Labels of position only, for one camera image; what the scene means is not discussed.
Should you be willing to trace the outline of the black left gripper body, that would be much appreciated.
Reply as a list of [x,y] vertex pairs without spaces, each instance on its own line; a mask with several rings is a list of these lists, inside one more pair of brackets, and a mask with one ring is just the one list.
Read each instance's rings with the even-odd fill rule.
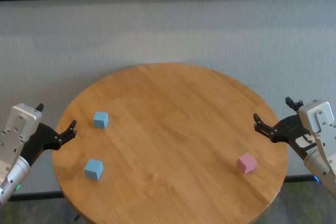
[[25,143],[20,156],[30,167],[45,150],[59,150],[63,135],[50,126],[40,123],[36,132]]

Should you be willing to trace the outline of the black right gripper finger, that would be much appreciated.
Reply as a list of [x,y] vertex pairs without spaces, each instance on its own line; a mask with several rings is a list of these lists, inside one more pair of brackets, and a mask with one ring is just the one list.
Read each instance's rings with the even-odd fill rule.
[[277,143],[275,129],[267,124],[265,124],[257,113],[253,114],[254,119],[254,130],[261,135],[270,139],[271,142]]
[[299,111],[299,108],[303,106],[302,101],[295,102],[290,97],[285,98],[285,103],[288,107],[290,107],[294,111]]

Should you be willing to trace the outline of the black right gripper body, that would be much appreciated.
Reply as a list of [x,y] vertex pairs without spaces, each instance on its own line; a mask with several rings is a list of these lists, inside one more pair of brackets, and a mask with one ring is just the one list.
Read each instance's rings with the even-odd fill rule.
[[296,143],[296,139],[305,134],[309,134],[309,131],[303,127],[299,115],[292,115],[280,120],[274,126],[274,143],[283,142],[288,144],[304,160],[307,156],[307,151]]

